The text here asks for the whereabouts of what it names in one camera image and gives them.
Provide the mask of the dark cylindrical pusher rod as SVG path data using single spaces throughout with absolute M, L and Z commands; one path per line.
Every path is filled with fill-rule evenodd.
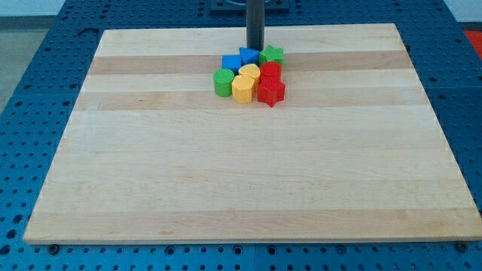
M 246 44 L 253 50 L 264 48 L 265 0 L 246 0 Z

